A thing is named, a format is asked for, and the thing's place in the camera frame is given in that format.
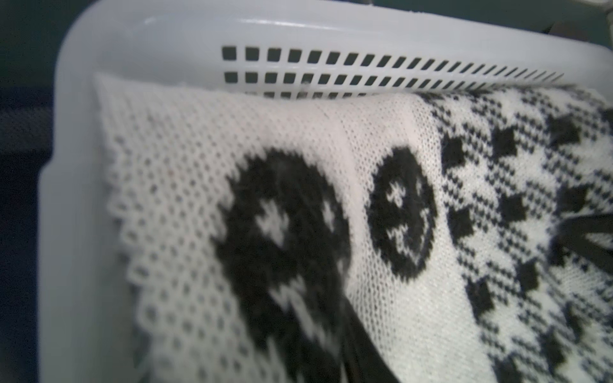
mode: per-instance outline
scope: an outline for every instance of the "white knit fabric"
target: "white knit fabric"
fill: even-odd
[[[262,347],[251,334],[263,330],[245,319],[249,302],[220,262],[226,216],[239,203],[233,185],[256,159],[277,156],[283,164],[285,155],[332,187],[320,206],[308,206],[330,235],[349,225],[349,269],[345,276],[340,259],[330,276],[340,276],[402,382],[613,379],[611,278],[572,254],[555,263],[548,252],[561,218],[613,205],[611,127],[600,117],[606,105],[599,96],[502,89],[296,102],[96,80],[113,188],[109,212],[122,222],[128,280],[139,288],[135,321],[151,338],[156,379],[313,381],[304,360],[297,373],[289,367],[295,361],[280,346],[284,332],[302,332],[306,347],[340,360],[333,318],[308,301],[306,271],[269,286],[269,299],[294,325],[279,324]],[[569,113],[579,141],[570,134],[572,142],[548,148],[554,119]],[[530,121],[543,128],[524,128]],[[548,171],[552,157],[560,158],[558,168],[570,165]],[[570,168],[579,180],[564,170]],[[387,176],[396,171],[399,178]],[[560,188],[580,185],[587,185],[580,211],[556,207]],[[417,209],[406,222],[400,216],[383,227],[393,220],[381,212],[406,204]],[[295,234],[288,231],[294,217],[275,198],[253,208],[258,235],[282,249]]]

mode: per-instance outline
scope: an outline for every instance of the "black diamond pattern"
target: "black diamond pattern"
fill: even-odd
[[[554,94],[560,92],[570,100],[559,102]],[[504,100],[507,94],[519,94],[522,105]],[[432,106],[443,144],[441,190],[449,232],[496,380],[570,383],[569,370],[560,367],[571,362],[586,374],[583,381],[611,380],[613,362],[603,356],[613,351],[613,338],[609,334],[602,339],[606,350],[592,349],[585,335],[588,325],[603,334],[613,328],[613,308],[607,309],[613,300],[610,287],[594,280],[594,287],[570,294],[561,286],[562,276],[567,278],[569,272],[595,268],[588,269],[582,258],[559,246],[554,235],[560,213],[613,211],[609,168],[598,161],[594,169],[586,167],[593,159],[576,150],[577,144],[585,146],[613,134],[613,109],[572,87],[423,98]],[[455,112],[466,104],[471,105],[470,116]],[[520,150],[533,161],[519,162]],[[526,180],[527,165],[546,178],[527,175]],[[534,233],[512,224],[528,215],[540,221]],[[540,238],[541,233],[551,236],[549,246],[534,241],[533,234]],[[464,240],[469,235],[482,235],[483,244],[473,241],[476,238]],[[505,266],[509,262],[515,267]],[[537,289],[557,306],[551,299],[545,303],[535,294]],[[501,335],[498,316],[490,315],[501,314],[503,308],[512,312],[503,316],[505,320],[520,321],[511,337]]]
[[[479,319],[481,314],[494,308],[490,289],[487,287],[485,278],[481,278],[476,282],[468,281],[466,284],[466,295],[473,308],[475,319]]]
[[[538,287],[538,273],[536,272],[536,260],[517,266],[517,279],[522,292],[526,294]]]
[[[570,116],[547,118],[547,125],[550,129],[549,145],[558,148],[560,145],[579,142],[579,128],[577,128]]]
[[[503,156],[517,156],[517,148],[513,127],[494,129],[492,131],[492,156],[499,159]]]
[[[498,209],[503,220],[507,223],[526,219],[526,208],[522,203],[520,194],[501,195],[498,200]]]
[[[468,208],[450,209],[447,213],[447,225],[449,225],[449,232],[454,243],[457,243],[462,237],[473,234],[473,223],[470,220]]]
[[[569,188],[564,185],[558,190],[557,194],[557,211],[574,211],[578,212],[585,205],[585,196],[587,194],[587,186],[576,186]]]
[[[511,357],[494,362],[494,374],[498,383],[522,383],[522,375]]]
[[[541,346],[541,352],[547,360],[549,372],[553,374],[554,370],[564,363],[566,357],[562,354],[562,345],[555,338],[555,333],[552,328],[539,337],[539,344]]]
[[[573,305],[569,302],[562,311],[566,325],[573,331],[575,335],[575,341],[581,340],[583,335],[583,326],[581,325],[581,317],[579,317],[573,308]]]
[[[449,138],[448,135],[445,135],[441,147],[443,172],[451,167],[464,165],[464,151],[462,150],[462,139],[460,137]]]

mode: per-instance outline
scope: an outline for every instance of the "knitted fabric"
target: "knitted fabric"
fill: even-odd
[[[599,95],[97,91],[155,379],[342,380],[345,294],[402,382],[613,380],[613,278],[550,246],[612,211]]]

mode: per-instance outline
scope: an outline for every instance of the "fair isle pattern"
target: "fair isle pattern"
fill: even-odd
[[[552,241],[565,217],[613,211],[610,110],[572,88],[422,98],[497,381],[613,381],[613,279]]]

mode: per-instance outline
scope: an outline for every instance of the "black circular motif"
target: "black circular motif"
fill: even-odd
[[[217,254],[256,347],[272,338],[294,380],[340,380],[349,224],[332,185],[301,156],[249,158]]]
[[[436,218],[432,187],[408,148],[394,148],[373,181],[367,214],[375,249],[394,275],[415,278],[432,249]]]

